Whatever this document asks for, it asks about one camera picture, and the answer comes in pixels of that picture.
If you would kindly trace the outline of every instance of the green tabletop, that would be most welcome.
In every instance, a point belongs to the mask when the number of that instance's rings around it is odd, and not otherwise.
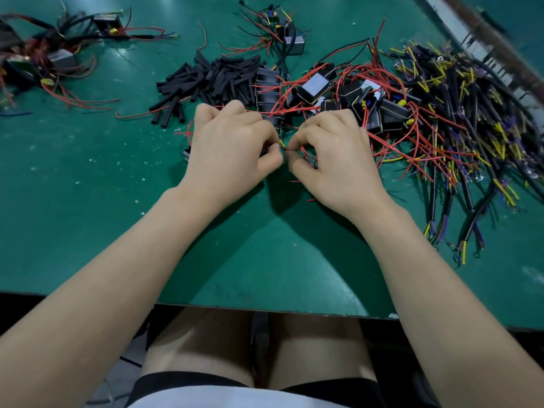
[[[145,111],[159,97],[154,83],[192,61],[203,42],[199,21],[208,36],[203,53],[211,59],[221,53],[217,41],[252,43],[236,28],[245,26],[238,0],[64,1],[87,13],[132,6],[132,25],[180,34],[175,41],[106,43],[83,53],[98,55],[98,69],[65,85],[81,99],[119,98],[120,114]],[[384,49],[407,39],[443,41],[412,0],[246,0],[258,8],[272,1],[293,13],[298,27],[311,29],[304,55],[288,59],[293,75],[336,47],[374,36],[384,17]],[[51,22],[60,12],[58,0],[3,0],[1,8]],[[25,35],[33,31],[16,27]],[[66,110],[38,89],[17,104],[34,115],[0,118],[0,290],[49,294],[178,184],[186,139],[174,133],[184,126],[171,122],[163,130],[149,119]],[[398,181],[402,170],[392,164],[380,172],[386,189],[424,228],[423,192],[413,177]],[[160,302],[378,318],[394,313],[377,261],[356,229],[307,203],[309,194],[291,179],[283,167],[224,212],[182,259]],[[468,264],[457,272],[502,323],[544,328],[538,253],[544,209],[516,189],[527,212],[497,201],[482,219],[488,249],[474,258],[471,242]],[[447,238],[456,240],[464,218],[457,204]],[[454,265],[445,245],[440,253]]]

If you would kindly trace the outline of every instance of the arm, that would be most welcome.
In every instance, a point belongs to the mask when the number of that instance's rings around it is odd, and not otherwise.
[[[0,338],[0,407],[82,406],[191,242],[282,163],[278,144],[259,157],[279,138],[238,101],[198,106],[195,131],[179,186]]]
[[[312,117],[287,149],[305,143],[315,146],[319,169],[287,152],[291,171],[324,205],[350,219],[369,243],[442,406],[540,406],[543,371],[387,195],[368,135],[351,112]]]

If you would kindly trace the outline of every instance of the person's left hand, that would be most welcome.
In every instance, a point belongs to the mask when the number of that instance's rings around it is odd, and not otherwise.
[[[279,141],[272,123],[246,111],[238,100],[221,111],[199,104],[189,164],[179,187],[222,210],[281,166]],[[260,157],[265,144],[268,153]]]

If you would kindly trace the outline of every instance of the bare thigh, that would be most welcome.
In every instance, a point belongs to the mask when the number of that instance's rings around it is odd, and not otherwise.
[[[185,308],[149,347],[141,375],[202,372],[253,387],[251,316],[248,311]]]
[[[376,380],[357,318],[269,314],[267,388],[340,378]]]

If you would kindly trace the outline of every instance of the person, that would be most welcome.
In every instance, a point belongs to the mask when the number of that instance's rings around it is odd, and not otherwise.
[[[307,143],[317,169],[297,153]],[[388,196],[349,110],[305,121],[285,155],[304,186],[370,245],[442,406],[542,406],[543,371]],[[200,104],[181,183],[0,338],[0,407],[82,406],[189,245],[282,162],[276,130],[260,114],[238,101],[221,111]],[[270,314],[267,389],[254,388],[250,324],[247,311],[185,308],[151,345],[130,406],[332,407],[348,394],[359,402],[345,404],[384,405],[356,318]]]

